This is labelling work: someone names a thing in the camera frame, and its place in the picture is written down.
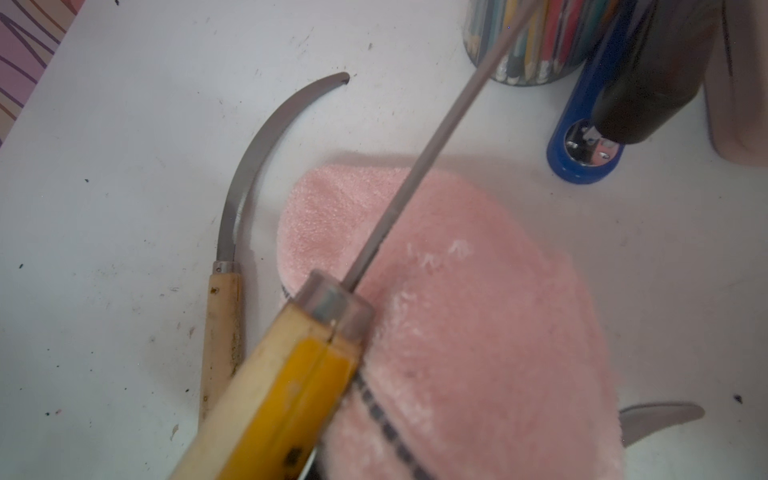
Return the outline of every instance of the curved blade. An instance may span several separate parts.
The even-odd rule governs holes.
[[[237,166],[232,178],[230,190],[227,192],[227,200],[224,202],[224,212],[221,214],[221,225],[219,226],[216,260],[224,262],[235,260],[235,246],[237,245],[240,217],[243,214],[245,200],[248,198],[248,193],[256,180],[259,169],[264,165],[280,136],[312,102],[334,88],[347,83],[349,83],[349,74],[346,72],[321,78],[291,95],[264,122],[264,125],[256,133],[256,137],[245,150],[243,159],[240,160],[240,165]]]
[[[619,412],[621,443],[627,448],[666,427],[683,425],[704,417],[704,409],[695,403],[666,402],[635,405]]]

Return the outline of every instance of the metal ferrule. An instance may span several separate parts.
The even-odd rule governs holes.
[[[373,321],[374,309],[361,296],[350,293],[328,273],[313,270],[293,301],[312,318],[331,326],[335,335],[360,344]]]
[[[214,273],[240,273],[240,264],[238,262],[216,260],[214,262]]]

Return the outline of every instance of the patterned fabric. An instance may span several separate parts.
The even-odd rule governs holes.
[[[0,0],[0,145],[85,0]]]

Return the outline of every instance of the pink cloth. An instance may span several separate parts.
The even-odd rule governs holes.
[[[406,173],[331,165],[302,178],[278,228],[286,288],[313,268],[343,276]],[[477,187],[430,173],[358,293],[377,318],[364,384],[324,436],[327,478],[622,478],[588,292]]]

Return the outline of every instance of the towel stitching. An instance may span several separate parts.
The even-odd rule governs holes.
[[[291,295],[288,289],[284,285],[280,285],[280,287],[286,300],[290,300]],[[413,480],[437,480],[437,477],[428,473],[426,468],[422,467],[413,453],[411,453],[411,449],[400,438],[397,429],[389,421],[386,412],[376,401],[376,397],[373,395],[370,387],[368,387],[368,383],[359,372],[355,373],[352,382],[360,391],[362,402],[368,407],[368,415],[371,417],[371,420],[379,426],[384,439],[395,449],[395,457],[411,472]]]

